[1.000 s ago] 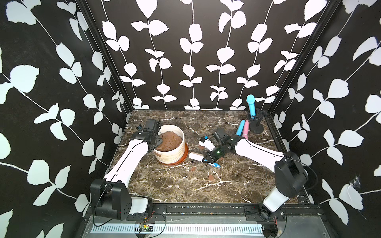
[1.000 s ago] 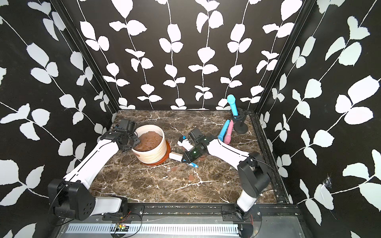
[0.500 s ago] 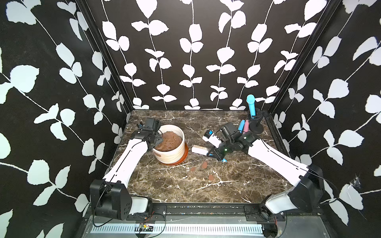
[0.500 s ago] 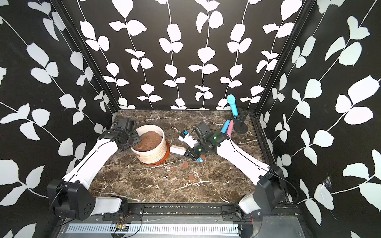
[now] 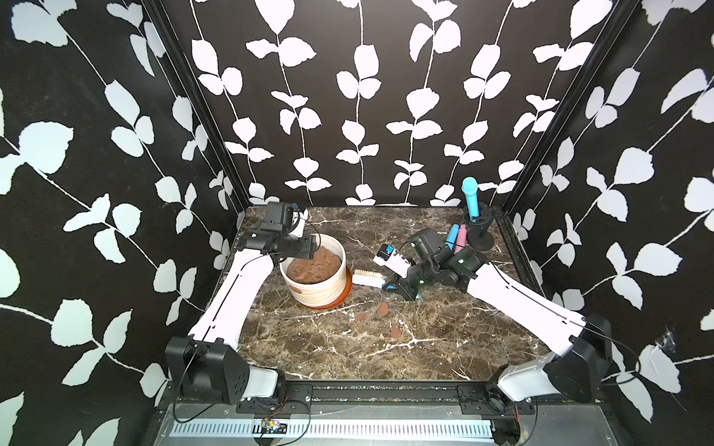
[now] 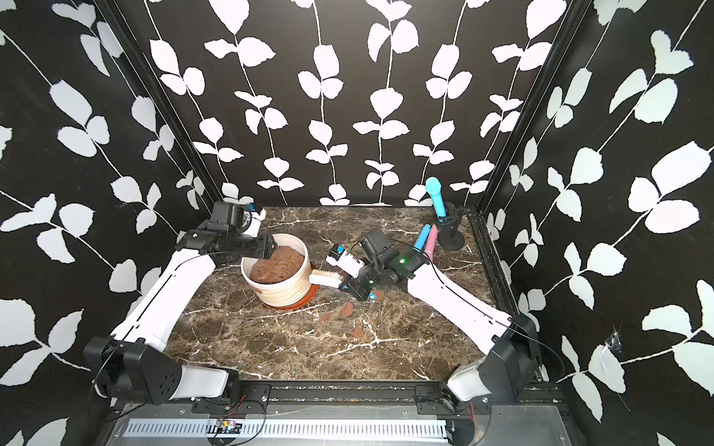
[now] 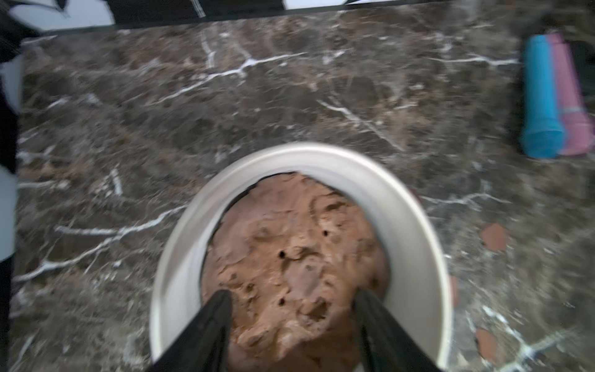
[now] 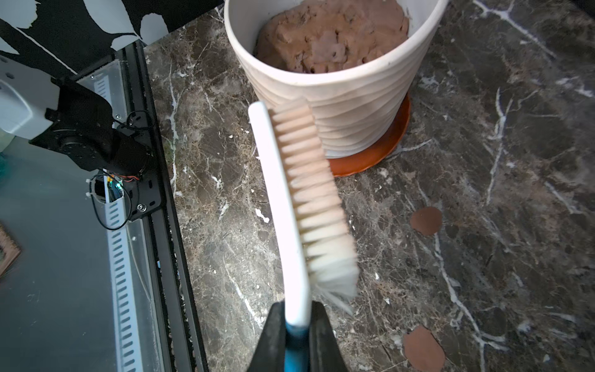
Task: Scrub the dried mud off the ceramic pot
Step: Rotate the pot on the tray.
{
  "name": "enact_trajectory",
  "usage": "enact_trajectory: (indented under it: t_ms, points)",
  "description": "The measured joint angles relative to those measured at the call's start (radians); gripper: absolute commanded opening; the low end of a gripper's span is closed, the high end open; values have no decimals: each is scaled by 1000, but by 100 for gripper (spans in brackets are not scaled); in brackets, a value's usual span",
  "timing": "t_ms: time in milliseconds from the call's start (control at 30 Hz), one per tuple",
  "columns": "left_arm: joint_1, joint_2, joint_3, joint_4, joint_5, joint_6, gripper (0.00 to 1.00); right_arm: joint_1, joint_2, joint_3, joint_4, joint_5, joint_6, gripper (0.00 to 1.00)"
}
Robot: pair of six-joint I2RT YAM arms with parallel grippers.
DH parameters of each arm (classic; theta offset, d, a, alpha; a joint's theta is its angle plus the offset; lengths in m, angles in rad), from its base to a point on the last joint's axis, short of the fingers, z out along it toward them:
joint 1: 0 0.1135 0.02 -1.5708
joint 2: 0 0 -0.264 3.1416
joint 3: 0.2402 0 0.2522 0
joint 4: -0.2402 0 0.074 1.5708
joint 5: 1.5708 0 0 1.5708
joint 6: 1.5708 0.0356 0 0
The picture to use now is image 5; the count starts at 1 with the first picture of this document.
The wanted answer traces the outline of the white wavy ceramic pot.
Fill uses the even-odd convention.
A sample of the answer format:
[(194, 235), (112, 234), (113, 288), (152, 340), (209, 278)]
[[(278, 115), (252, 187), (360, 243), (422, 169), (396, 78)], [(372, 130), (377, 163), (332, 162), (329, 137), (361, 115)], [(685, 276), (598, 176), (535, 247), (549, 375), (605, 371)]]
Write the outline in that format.
[(329, 235), (312, 234), (317, 249), (312, 259), (288, 258), (280, 271), (301, 305), (327, 310), (343, 303), (353, 287), (343, 245)]

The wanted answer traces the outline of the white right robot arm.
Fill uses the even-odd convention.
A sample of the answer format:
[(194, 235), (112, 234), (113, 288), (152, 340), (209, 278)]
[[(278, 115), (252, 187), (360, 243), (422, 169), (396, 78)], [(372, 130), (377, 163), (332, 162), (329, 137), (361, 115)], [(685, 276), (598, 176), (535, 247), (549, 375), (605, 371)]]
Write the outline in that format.
[(427, 228), (411, 236), (416, 260), (393, 245), (381, 245), (377, 265), (392, 271), (383, 290), (408, 301), (432, 284), (452, 286), (504, 313), (542, 341), (549, 353), (520, 365), (504, 365), (485, 387), (485, 397), (505, 407), (536, 397), (563, 395), (591, 403), (612, 361), (611, 323), (595, 314), (567, 310), (502, 272), (466, 243), (447, 242)]

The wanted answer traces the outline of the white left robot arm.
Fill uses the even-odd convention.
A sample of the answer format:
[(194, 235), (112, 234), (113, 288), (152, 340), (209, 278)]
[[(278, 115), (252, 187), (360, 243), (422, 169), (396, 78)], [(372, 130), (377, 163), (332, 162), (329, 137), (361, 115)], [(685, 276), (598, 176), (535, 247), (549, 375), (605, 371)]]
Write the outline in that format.
[(284, 374), (251, 366), (238, 353), (247, 314), (279, 261), (311, 259), (320, 239), (303, 233), (307, 213), (295, 204), (270, 203), (258, 228), (237, 240), (226, 278), (187, 336), (165, 348), (176, 395), (208, 404), (238, 405), (248, 399), (280, 403)]

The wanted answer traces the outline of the blue white scrub brush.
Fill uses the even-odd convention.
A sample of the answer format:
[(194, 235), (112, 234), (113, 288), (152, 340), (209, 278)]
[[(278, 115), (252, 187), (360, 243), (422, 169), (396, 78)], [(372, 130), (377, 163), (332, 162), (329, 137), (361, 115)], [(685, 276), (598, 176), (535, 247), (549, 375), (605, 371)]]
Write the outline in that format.
[(355, 269), (353, 271), (353, 284), (380, 288), (383, 290), (395, 290), (393, 285), (387, 285), (389, 277), (375, 271), (364, 271)]

